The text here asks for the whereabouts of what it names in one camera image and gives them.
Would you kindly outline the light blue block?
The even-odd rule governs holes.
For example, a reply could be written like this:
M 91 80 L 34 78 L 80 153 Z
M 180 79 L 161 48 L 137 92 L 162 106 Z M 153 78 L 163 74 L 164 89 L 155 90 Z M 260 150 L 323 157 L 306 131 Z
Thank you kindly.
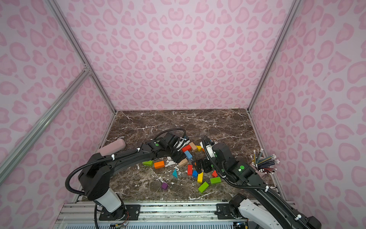
M 192 156 L 192 154 L 187 150 L 187 151 L 185 151 L 185 155 L 186 155 L 186 157 L 187 157 L 187 159 L 189 160 L 189 161 L 192 161 L 193 160 L 193 156 Z

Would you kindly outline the natural wood block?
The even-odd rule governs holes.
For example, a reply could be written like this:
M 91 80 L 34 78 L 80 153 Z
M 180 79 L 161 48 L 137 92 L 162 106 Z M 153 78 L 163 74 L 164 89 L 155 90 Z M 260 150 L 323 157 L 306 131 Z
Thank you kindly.
M 182 166 L 185 166 L 185 165 L 187 165 L 188 164 L 188 160 L 185 158 L 185 159 L 183 159 L 179 164 L 178 164 L 178 166 L 179 167 L 182 167 Z
M 190 142 L 189 146 L 191 147 L 191 150 L 193 152 L 196 152 L 198 150 L 197 146 L 193 142 Z

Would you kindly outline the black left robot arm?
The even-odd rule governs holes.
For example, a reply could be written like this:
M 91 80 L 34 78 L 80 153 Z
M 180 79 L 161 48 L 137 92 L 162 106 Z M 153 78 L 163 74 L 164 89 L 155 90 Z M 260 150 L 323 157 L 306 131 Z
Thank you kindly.
M 163 157 L 180 163 L 185 158 L 181 150 L 188 143 L 185 129 L 172 128 L 134 149 L 106 156 L 96 153 L 67 176 L 65 187 L 71 193 L 86 196 L 110 214 L 124 214 L 126 208 L 122 199 L 110 187 L 111 177 L 136 164 Z

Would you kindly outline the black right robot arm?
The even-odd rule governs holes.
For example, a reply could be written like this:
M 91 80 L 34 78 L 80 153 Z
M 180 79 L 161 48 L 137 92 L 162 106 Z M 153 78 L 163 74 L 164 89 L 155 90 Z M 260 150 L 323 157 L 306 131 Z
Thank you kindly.
M 273 191 L 248 164 L 237 161 L 225 143 L 201 136 L 202 148 L 219 176 L 230 186 L 247 190 L 284 229 L 320 229 L 314 216 L 306 217 Z

